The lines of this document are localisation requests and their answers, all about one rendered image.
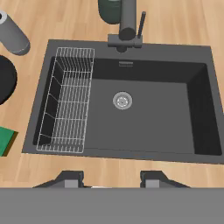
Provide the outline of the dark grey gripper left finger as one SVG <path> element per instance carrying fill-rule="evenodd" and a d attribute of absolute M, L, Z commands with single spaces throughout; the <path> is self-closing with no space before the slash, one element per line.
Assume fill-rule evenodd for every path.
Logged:
<path fill-rule="evenodd" d="M 62 171 L 55 179 L 36 185 L 40 187 L 82 188 L 84 171 Z"/>

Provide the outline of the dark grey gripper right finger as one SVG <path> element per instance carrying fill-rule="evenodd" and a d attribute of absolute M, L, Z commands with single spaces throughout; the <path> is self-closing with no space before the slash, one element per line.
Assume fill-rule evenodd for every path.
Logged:
<path fill-rule="evenodd" d="M 140 171 L 141 188 L 188 188 L 188 185 L 168 179 L 162 171 Z"/>

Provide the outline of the dark grey sink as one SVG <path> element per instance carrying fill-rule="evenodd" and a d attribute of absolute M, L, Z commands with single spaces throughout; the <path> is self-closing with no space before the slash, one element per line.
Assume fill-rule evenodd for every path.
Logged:
<path fill-rule="evenodd" d="M 59 47 L 94 49 L 84 151 L 78 154 L 36 150 Z M 224 113 L 210 47 L 145 44 L 119 53 L 105 42 L 49 40 L 23 151 L 224 165 Z"/>

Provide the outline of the green sponge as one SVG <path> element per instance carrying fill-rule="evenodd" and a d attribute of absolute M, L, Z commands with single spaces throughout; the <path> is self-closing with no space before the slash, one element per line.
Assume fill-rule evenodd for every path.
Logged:
<path fill-rule="evenodd" d="M 0 127 L 0 157 L 5 157 L 8 154 L 17 135 L 15 130 Z"/>

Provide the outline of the black pan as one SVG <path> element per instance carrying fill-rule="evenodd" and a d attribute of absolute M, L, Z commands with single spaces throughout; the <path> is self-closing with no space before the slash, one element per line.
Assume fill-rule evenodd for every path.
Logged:
<path fill-rule="evenodd" d="M 17 70 L 13 63 L 0 55 L 0 105 L 13 94 L 18 82 Z"/>

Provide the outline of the dark grey tap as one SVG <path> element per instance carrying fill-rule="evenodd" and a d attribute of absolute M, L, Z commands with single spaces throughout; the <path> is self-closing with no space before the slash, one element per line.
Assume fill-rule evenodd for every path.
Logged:
<path fill-rule="evenodd" d="M 119 32 L 108 35 L 108 47 L 114 47 L 119 53 L 125 53 L 129 48 L 141 48 L 145 18 L 143 11 L 137 26 L 137 0 L 121 0 Z"/>

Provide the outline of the grey cylinder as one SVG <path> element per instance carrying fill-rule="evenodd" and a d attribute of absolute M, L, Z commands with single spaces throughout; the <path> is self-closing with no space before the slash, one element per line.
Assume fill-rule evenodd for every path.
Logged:
<path fill-rule="evenodd" d="M 0 42 L 19 56 L 26 55 L 31 48 L 30 40 L 4 10 L 0 10 Z"/>

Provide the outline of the dark green jar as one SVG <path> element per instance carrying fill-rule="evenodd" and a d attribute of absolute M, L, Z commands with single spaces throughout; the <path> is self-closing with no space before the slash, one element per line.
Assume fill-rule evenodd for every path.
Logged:
<path fill-rule="evenodd" d="M 117 25 L 121 19 L 121 0 L 98 0 L 98 11 L 104 22 Z"/>

